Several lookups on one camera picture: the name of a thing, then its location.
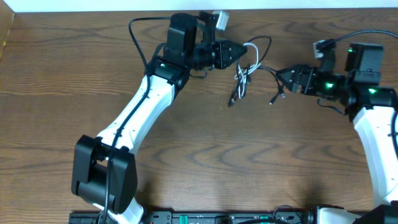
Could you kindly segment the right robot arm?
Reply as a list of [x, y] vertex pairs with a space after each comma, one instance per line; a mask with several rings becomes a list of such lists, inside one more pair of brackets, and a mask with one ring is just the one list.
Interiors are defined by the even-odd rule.
[[316, 205], [302, 223], [397, 223], [397, 93], [380, 86], [383, 47], [354, 42], [346, 74], [334, 73], [335, 50], [314, 45], [319, 67], [297, 64], [276, 72], [292, 93], [339, 101], [364, 148], [373, 186], [374, 208], [362, 215], [332, 205]]

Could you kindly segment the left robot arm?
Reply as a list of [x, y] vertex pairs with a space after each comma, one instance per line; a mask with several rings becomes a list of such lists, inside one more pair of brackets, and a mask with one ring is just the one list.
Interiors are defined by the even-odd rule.
[[84, 135], [77, 141], [71, 190], [100, 209], [93, 223], [109, 218], [117, 223], [140, 222], [144, 209], [135, 199], [136, 154], [192, 70], [222, 70], [246, 53], [244, 45], [215, 37], [217, 30], [225, 30], [228, 19], [225, 11], [170, 16], [167, 39], [143, 61], [144, 76], [131, 101], [97, 136]]

